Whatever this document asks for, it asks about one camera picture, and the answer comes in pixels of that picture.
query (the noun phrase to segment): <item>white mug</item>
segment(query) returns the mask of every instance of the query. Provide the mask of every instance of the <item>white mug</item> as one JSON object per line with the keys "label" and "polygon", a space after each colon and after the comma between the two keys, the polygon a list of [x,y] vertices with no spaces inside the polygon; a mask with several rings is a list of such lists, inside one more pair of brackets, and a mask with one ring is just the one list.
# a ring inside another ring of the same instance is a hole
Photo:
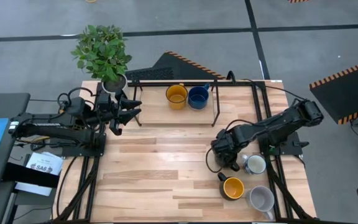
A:
{"label": "white mug", "polygon": [[258,155],[241,155],[244,160],[244,169],[249,174],[261,174],[266,169],[265,159]]}
{"label": "white mug", "polygon": [[273,193],[264,186],[257,186],[249,190],[246,200],[250,207],[262,212],[269,221],[274,221],[272,208],[274,205]]}

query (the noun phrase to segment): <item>concrete floor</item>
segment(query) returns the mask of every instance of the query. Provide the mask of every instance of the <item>concrete floor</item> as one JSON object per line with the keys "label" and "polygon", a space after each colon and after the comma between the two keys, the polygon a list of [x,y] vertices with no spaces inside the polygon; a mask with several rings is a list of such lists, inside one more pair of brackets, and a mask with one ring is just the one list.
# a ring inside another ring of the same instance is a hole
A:
{"label": "concrete floor", "polygon": [[[251,0],[257,27],[358,24],[358,0]],[[250,27],[242,0],[0,0],[0,37],[77,34],[87,24],[115,24],[124,31]],[[259,33],[271,79],[315,100],[310,82],[358,64],[358,29]],[[75,40],[0,42],[0,92],[29,92],[54,99],[90,79],[76,68]],[[129,69],[151,67],[173,50],[219,73],[262,79],[252,33],[131,37]],[[31,102],[29,112],[54,113],[54,103]],[[311,144],[306,171],[320,219],[358,223],[358,137],[327,115],[317,127],[299,130]],[[26,149],[14,149],[20,157]],[[17,216],[32,207],[19,207]],[[43,222],[50,211],[34,211],[15,223]]]}

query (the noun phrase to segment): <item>wooden table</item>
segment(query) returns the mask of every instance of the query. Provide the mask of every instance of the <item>wooden table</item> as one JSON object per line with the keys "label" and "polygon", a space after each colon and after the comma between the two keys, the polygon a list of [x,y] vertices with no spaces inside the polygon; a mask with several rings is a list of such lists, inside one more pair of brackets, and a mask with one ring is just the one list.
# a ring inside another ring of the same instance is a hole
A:
{"label": "wooden table", "polygon": [[[266,84],[283,88],[281,82],[266,81]],[[96,81],[83,82],[83,87],[94,92],[96,86]],[[284,92],[268,88],[267,93],[273,114],[288,107]],[[115,136],[108,129],[105,154],[100,159],[91,221],[266,221],[260,212],[249,208],[244,199],[245,194],[233,202],[224,200],[219,194],[217,175],[205,165],[205,153],[220,129],[234,119],[257,121],[251,87],[222,86],[219,87],[219,95],[221,114],[213,128],[210,124],[144,124],[139,127],[133,120],[124,127],[122,136]],[[80,96],[93,101],[85,91]],[[259,97],[264,113],[261,93]],[[258,142],[252,142],[241,153],[258,154]],[[212,169],[218,168],[213,153],[208,160]],[[68,158],[64,162],[62,174],[70,161],[71,158]],[[282,156],[282,161],[289,191],[305,211],[315,217],[303,164],[293,156]],[[67,175],[62,189],[60,212],[77,191],[82,163],[83,158],[77,158]],[[248,175],[243,170],[233,172],[224,169],[223,173],[240,178],[246,191],[258,185],[269,187],[266,172]],[[285,216],[282,195],[278,189],[277,192],[281,213]],[[87,198],[86,192],[80,217],[84,217]]]}

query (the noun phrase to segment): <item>green leaves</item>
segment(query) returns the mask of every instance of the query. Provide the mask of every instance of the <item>green leaves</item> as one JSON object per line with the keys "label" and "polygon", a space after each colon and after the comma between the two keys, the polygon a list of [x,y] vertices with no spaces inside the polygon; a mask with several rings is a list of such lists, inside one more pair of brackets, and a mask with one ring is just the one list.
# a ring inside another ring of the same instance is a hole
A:
{"label": "green leaves", "polygon": [[70,53],[74,60],[79,59],[77,67],[85,68],[92,78],[116,82],[118,75],[125,74],[126,64],[132,59],[125,54],[124,41],[120,28],[88,25]]}

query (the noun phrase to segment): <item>blue mug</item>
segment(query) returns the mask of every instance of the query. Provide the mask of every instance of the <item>blue mug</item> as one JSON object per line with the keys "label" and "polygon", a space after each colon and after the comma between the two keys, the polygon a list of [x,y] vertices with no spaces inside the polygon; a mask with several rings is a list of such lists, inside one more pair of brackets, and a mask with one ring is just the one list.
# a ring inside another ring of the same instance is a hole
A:
{"label": "blue mug", "polygon": [[204,86],[193,87],[188,94],[188,102],[191,108],[201,110],[208,104],[209,83]]}

